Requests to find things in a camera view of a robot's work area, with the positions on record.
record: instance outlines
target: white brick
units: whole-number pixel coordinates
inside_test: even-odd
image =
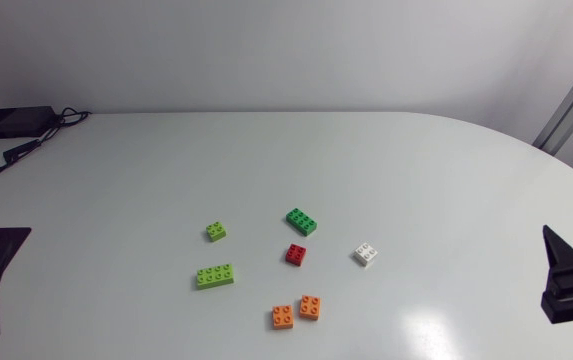
[[[377,250],[373,249],[368,243],[363,243],[355,249],[354,256],[362,265],[367,266],[371,264],[375,256],[377,256]]]

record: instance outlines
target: black router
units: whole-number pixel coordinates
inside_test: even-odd
[[[0,139],[39,137],[57,120],[50,106],[0,109]]]

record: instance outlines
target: power cord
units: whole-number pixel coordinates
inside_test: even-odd
[[[57,135],[59,130],[62,128],[75,126],[86,120],[90,114],[92,114],[90,111],[76,111],[70,107],[65,108],[57,117],[55,124],[53,124],[53,126],[48,129],[40,139],[29,141],[23,145],[19,145],[10,150],[4,151],[4,160],[6,161],[6,164],[0,166],[0,174],[9,167],[15,165],[19,160],[28,156],[31,152],[35,151],[35,149],[55,137],[55,135]],[[71,116],[79,116],[79,118],[75,121],[67,122],[66,119]]]

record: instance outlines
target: black cable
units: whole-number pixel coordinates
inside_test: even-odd
[[[9,167],[15,165],[19,160],[28,156],[30,153],[35,151],[35,149],[40,147],[42,144],[44,144],[45,142],[52,139],[59,132],[59,130],[61,128],[75,126],[75,125],[79,124],[80,122],[86,120],[90,114],[92,114],[90,111],[76,111],[73,108],[69,108],[69,107],[65,108],[64,110],[62,110],[62,112],[58,116],[57,122],[50,129],[48,129],[46,131],[46,133],[42,136],[41,139],[36,141],[34,146],[30,147],[28,150],[26,150],[26,152],[19,154],[17,157],[12,158],[6,164],[0,166],[0,174],[4,170],[8,169]],[[66,122],[66,118],[71,117],[71,116],[79,116],[79,119],[77,119],[76,121]]]

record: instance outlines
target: white wall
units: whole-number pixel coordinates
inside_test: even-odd
[[[0,107],[407,110],[531,142],[571,0],[0,0]]]

